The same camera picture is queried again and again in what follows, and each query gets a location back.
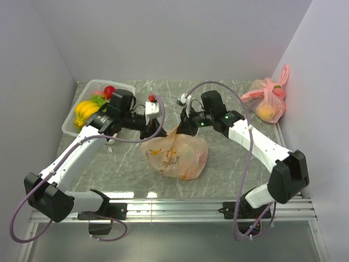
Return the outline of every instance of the orange plastic bag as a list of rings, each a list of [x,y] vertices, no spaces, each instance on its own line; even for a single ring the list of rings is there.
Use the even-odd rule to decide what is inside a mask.
[[[142,143],[141,150],[149,164],[162,175],[182,180],[196,179],[206,165],[206,140],[176,134],[176,131],[175,128],[165,138],[153,138]]]
[[[253,110],[263,121],[277,123],[280,117],[285,113],[286,92],[283,85],[286,83],[290,74],[290,67],[285,65],[281,71],[278,83],[270,78],[264,80],[255,80],[251,84],[250,91],[241,97],[243,102]]]

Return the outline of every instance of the translucent plastic container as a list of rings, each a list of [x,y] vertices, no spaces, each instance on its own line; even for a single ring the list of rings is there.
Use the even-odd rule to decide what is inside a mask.
[[[80,103],[81,101],[90,100],[91,96],[94,91],[101,90],[103,91],[107,86],[113,86],[116,89],[124,89],[135,93],[136,89],[133,86],[129,86],[123,83],[117,83],[113,81],[106,81],[106,80],[91,80],[86,87],[81,92],[80,96],[78,97],[77,101],[75,102],[74,106],[71,108],[67,118],[64,120],[64,123],[62,125],[62,131],[64,134],[77,136],[79,131],[74,126],[74,120],[75,120],[75,107]]]

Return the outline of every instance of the red fruit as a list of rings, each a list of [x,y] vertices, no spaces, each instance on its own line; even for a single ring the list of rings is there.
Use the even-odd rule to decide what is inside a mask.
[[[152,103],[155,103],[157,101],[156,97],[153,94],[148,95],[148,99]]]
[[[115,91],[116,89],[113,87],[113,86],[107,86],[105,89],[104,89],[104,96],[106,97],[106,99],[110,100],[112,95],[113,95],[113,92]]]

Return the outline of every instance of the marble tabletop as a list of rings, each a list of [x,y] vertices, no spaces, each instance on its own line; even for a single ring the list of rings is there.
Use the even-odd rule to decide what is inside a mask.
[[[182,108],[176,104],[177,98],[186,93],[200,80],[189,81],[122,81],[136,88],[137,103],[144,103],[150,93],[159,94],[165,104],[166,118],[164,128],[171,130],[179,124]],[[251,81],[221,81],[238,92],[241,96],[251,85]],[[86,86],[87,82],[78,82],[73,104]],[[208,90],[218,90],[228,110],[243,113],[238,100],[222,87],[205,85],[194,92],[194,98]],[[198,103],[193,103],[199,111]],[[276,142],[274,125],[262,122],[255,115],[252,125],[264,135]],[[139,132],[122,130],[119,137],[139,138]],[[234,198],[237,195],[240,178],[246,163],[248,152],[239,144],[227,140],[215,132],[212,127],[201,128],[198,136],[206,139],[209,146],[207,164],[196,180],[183,181],[160,175],[153,170],[142,154],[140,144],[126,144],[116,141],[105,145],[93,159],[76,175],[72,184],[73,191],[97,189],[114,198]],[[58,154],[61,154],[74,140],[63,134]],[[267,169],[253,158],[244,184],[244,192],[266,183],[269,179]]]

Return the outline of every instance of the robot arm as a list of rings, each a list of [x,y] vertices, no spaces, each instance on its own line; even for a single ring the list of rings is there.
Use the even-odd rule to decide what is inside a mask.
[[[241,197],[242,213],[254,214],[257,208],[274,201],[285,204],[309,184],[306,160],[301,151],[291,152],[271,141],[253,126],[248,126],[244,116],[236,111],[226,110],[217,91],[208,91],[201,95],[201,99],[204,107],[204,111],[201,112],[195,112],[191,108],[190,97],[187,101],[182,101],[182,104],[187,103],[187,107],[180,115],[181,123],[177,133],[194,136],[199,127],[213,126],[214,130],[248,150],[248,129],[251,129],[254,138],[252,154],[271,173],[268,183],[248,191]]]
[[[53,169],[68,152],[71,152],[64,163],[56,170],[34,194],[28,199],[29,205],[48,216],[55,222],[62,221],[70,213],[95,212],[110,217],[109,198],[102,192],[70,192],[69,186],[81,168],[87,164],[98,149],[107,142],[106,138],[92,138],[84,143],[81,140],[94,135],[113,136],[122,128],[139,130],[140,138],[147,138],[159,127],[157,117],[161,115],[157,102],[146,102],[145,115],[131,110],[133,94],[125,90],[114,92],[110,103],[105,104],[93,114],[82,128],[73,143],[39,175],[29,173],[25,178],[25,189],[28,194],[44,178],[52,174]],[[162,129],[158,136],[166,136]]]

